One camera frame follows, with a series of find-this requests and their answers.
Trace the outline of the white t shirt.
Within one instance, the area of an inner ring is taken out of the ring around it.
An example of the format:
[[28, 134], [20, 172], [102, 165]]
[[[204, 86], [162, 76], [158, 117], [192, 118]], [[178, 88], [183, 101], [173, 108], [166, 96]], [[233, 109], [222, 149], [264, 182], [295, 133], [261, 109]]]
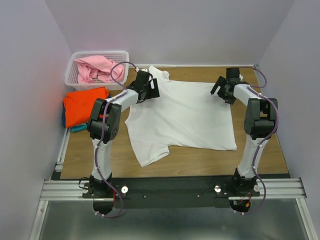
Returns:
[[212, 83], [171, 80], [167, 71], [148, 70], [160, 96], [131, 106], [125, 121], [141, 167], [169, 155], [170, 146], [237, 150], [231, 107], [210, 93]]

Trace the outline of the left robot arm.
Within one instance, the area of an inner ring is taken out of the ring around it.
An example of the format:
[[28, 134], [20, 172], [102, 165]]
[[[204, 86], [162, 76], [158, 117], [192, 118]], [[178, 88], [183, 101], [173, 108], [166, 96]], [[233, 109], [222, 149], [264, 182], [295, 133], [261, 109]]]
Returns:
[[110, 197], [111, 148], [120, 129], [121, 114], [129, 107], [160, 96], [157, 80], [147, 68], [137, 71], [135, 80], [121, 93], [108, 98], [98, 98], [87, 124], [93, 144], [93, 169], [88, 186], [84, 189], [93, 197]]

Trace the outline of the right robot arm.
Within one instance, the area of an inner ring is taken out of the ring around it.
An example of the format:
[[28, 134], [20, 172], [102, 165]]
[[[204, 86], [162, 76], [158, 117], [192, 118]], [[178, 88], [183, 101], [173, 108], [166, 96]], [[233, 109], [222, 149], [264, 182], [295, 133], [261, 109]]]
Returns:
[[216, 94], [229, 105], [239, 100], [246, 106], [243, 123], [246, 134], [244, 152], [230, 183], [226, 185], [227, 193], [241, 196], [254, 190], [263, 150], [278, 129], [278, 101], [264, 96], [243, 81], [239, 67], [227, 68], [225, 77], [217, 79], [210, 94]]

